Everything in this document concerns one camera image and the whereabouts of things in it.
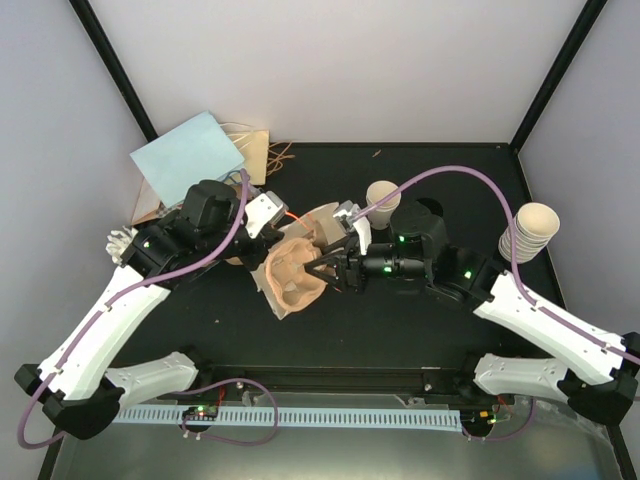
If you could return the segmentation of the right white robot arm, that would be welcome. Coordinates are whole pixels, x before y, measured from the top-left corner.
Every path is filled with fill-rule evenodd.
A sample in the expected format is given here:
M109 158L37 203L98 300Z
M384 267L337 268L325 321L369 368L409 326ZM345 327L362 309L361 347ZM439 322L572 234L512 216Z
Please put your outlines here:
M634 404L639 336L610 333L578 319L526 286L514 273L468 248L452 245L440 212L423 201L396 210L390 239L374 243L366 220L346 202L334 216L349 232L323 248L305 271L338 291L363 291L372 278L419 280L432 298L469 311L519 335L546 357L471 357L454 379L457 396L476 403L488 395L546 398L607 426Z

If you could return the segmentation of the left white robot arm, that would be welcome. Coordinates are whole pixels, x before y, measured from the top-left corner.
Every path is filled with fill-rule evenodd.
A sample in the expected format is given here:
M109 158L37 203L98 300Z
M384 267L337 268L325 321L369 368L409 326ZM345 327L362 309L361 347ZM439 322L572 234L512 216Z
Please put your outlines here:
M131 233L112 233L108 249L117 267L102 295L48 358L15 374L30 403L55 425L54 438L90 439L122 410L163 395L207 397L215 376L193 348L124 368L111 363L178 287L230 258L255 270L282 239L275 225L286 211L273 192L203 180L189 188L181 208Z

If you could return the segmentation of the cream bear paper bag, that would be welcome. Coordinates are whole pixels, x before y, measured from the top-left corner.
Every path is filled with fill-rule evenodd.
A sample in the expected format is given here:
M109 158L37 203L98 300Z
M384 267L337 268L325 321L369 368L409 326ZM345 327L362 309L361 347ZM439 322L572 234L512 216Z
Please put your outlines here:
M336 202L303 214L301 221L283 228L284 237L267 256L265 293L278 320L309 307L324 293L327 283L306 272L304 265L319 259L321 250L345 236L333 218Z

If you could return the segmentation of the cardboard cup carrier tray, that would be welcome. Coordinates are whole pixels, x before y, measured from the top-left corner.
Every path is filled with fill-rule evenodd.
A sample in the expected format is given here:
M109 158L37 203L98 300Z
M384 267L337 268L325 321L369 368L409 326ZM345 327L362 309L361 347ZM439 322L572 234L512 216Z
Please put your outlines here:
M307 263L321 256L320 249L306 238L282 242L269 253L265 276L279 307L289 313L299 312L324 293L327 283L305 270Z

